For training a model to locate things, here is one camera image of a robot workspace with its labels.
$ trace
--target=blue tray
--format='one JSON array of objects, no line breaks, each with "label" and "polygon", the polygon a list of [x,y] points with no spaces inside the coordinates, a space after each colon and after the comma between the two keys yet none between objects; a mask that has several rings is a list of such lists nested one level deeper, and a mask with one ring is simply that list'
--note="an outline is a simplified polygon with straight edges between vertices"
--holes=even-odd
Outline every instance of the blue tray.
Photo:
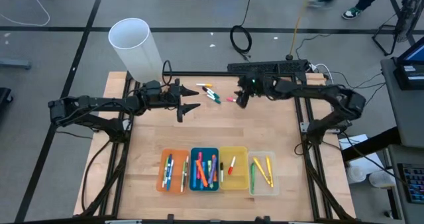
[{"label": "blue tray", "polygon": [[[219,159],[219,155],[218,155],[218,149],[217,148],[193,148],[191,150],[191,158],[190,158],[190,166],[193,167],[194,162],[197,160],[199,152],[202,153],[202,161],[205,161],[206,163],[206,170],[207,170],[207,161],[208,160],[212,160],[212,155],[215,155],[217,157],[217,159]],[[218,177],[218,181],[219,181],[219,160],[217,160],[217,177]],[[217,191],[219,189],[219,182],[213,182],[213,188],[210,188],[210,186],[208,185],[207,188],[203,187],[203,189],[200,189],[200,183],[201,180],[200,179],[196,179],[196,173],[193,173],[195,169],[194,168],[190,168],[190,189],[193,191]],[[209,173],[205,172],[206,175],[206,180],[209,178]]]}]

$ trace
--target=gray floor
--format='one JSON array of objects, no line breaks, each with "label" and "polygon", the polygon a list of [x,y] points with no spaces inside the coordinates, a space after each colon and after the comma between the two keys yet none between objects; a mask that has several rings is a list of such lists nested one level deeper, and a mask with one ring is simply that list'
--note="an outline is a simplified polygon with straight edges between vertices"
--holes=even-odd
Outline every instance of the gray floor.
[{"label": "gray floor", "polygon": [[[84,27],[95,0],[40,0],[50,12],[52,27]],[[378,28],[394,14],[389,0],[377,0],[355,21],[340,14],[357,0],[336,0],[331,10],[308,10],[301,28]],[[247,0],[102,0],[95,27],[110,27],[120,19],[140,17],[151,27],[231,27],[239,24]],[[302,0],[252,0],[246,27],[293,28]],[[0,0],[0,13],[27,23],[42,23],[44,15],[34,0]],[[417,28],[423,29],[424,22]],[[0,26],[16,26],[0,18]],[[227,33],[154,33],[162,59],[174,70],[225,71],[227,64],[243,62],[231,47]],[[314,34],[299,34],[301,39]],[[0,223],[12,222],[33,171],[49,126],[47,102],[57,99],[74,59],[81,32],[3,32],[0,31],[0,57],[25,58],[31,70],[0,69],[0,87],[9,87],[15,96],[0,124]],[[283,60],[289,52],[292,34],[252,34],[252,61]],[[381,36],[389,46],[391,36]],[[399,55],[409,44],[397,45]],[[370,35],[332,35],[306,42],[300,56],[313,64],[324,63],[332,71],[346,74],[352,85],[380,71],[384,58]],[[70,95],[103,94],[107,74],[125,67],[107,40],[106,32],[92,32],[79,63]],[[334,74],[337,83],[345,84]],[[382,76],[371,84],[383,81]],[[374,92],[360,92],[369,98]],[[394,117],[385,88],[367,106],[363,117],[354,122],[349,134],[376,135],[394,126]],[[90,135],[79,127],[65,130]],[[56,135],[43,169],[26,220],[70,217],[80,187],[89,141]],[[401,223],[382,215],[389,209],[384,190],[366,182],[351,186],[357,216],[364,221]]]}]

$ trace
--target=white plastic container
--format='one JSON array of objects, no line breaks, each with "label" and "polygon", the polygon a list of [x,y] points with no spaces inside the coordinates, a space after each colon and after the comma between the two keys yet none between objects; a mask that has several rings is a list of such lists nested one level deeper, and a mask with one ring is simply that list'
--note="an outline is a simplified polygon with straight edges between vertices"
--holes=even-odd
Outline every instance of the white plastic container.
[{"label": "white plastic container", "polygon": [[[259,171],[258,167],[256,167],[255,165],[254,191],[252,192],[252,176],[250,175],[250,165],[254,162],[253,157],[257,157],[263,171],[265,172],[265,175],[267,176],[267,178],[270,178],[268,174],[268,167],[266,165],[267,156],[270,158],[270,161],[271,161],[272,182],[274,184],[274,187],[271,188],[271,186],[264,179],[262,173]],[[279,167],[276,162],[276,154],[272,151],[251,151],[248,153],[247,160],[248,160],[248,172],[249,172],[249,193],[252,196],[278,195],[280,193],[280,185],[278,183],[278,175],[276,173],[279,171]]]},{"label": "white plastic container", "polygon": [[366,174],[358,166],[352,166],[347,168],[346,175],[349,184],[363,182],[366,179]]},{"label": "white plastic container", "polygon": [[109,42],[136,81],[160,81],[163,63],[146,22],[137,18],[117,22],[109,31]]},{"label": "white plastic container", "polygon": [[396,185],[395,178],[383,170],[373,172],[368,179],[370,180],[371,185],[376,188],[388,188]]}]

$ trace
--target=white paper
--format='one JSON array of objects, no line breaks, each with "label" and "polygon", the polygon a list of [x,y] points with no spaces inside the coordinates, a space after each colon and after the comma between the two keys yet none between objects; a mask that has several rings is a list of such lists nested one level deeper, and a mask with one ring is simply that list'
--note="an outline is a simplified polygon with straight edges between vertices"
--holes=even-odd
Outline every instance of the white paper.
[{"label": "white paper", "polygon": [[[368,139],[368,137],[366,135],[357,135],[355,137],[349,137],[351,143],[353,145],[355,145],[356,143],[362,142],[362,141],[366,141]],[[339,140],[339,144],[342,150],[349,148],[350,144],[347,141],[346,138],[344,139],[340,139]],[[377,164],[383,166],[382,162],[380,161],[380,159],[378,158],[376,153],[372,153],[367,155],[366,157],[368,157],[369,159],[373,160],[374,162],[376,162]],[[371,174],[373,172],[377,172],[380,171],[381,169],[379,167],[377,167],[375,164],[371,163],[369,160],[367,160],[366,158],[357,158],[356,160],[350,161],[349,164],[351,166],[359,166],[362,168],[362,171],[365,174]]]}]

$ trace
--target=orange tray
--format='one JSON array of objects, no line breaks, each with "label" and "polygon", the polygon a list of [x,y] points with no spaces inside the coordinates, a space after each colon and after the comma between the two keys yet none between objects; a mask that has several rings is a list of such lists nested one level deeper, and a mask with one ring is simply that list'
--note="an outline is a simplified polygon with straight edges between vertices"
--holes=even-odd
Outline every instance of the orange tray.
[{"label": "orange tray", "polygon": [[[165,161],[170,154],[172,154],[172,159],[174,160],[174,167],[172,168],[170,190],[166,191],[166,185],[163,188],[162,181],[164,179]],[[186,161],[187,156],[189,156],[188,150],[174,150],[174,149],[166,148],[162,151],[162,157],[160,159],[160,165],[159,165],[158,181],[156,182],[156,190],[158,192],[166,192],[170,194],[183,194],[186,192],[186,189],[188,188],[189,181],[190,181],[190,178],[189,178],[190,159],[188,160],[189,163],[187,165],[187,182],[185,184],[183,192],[181,192],[181,178],[182,178],[182,172],[183,172],[183,164],[184,164],[184,161]]]}]

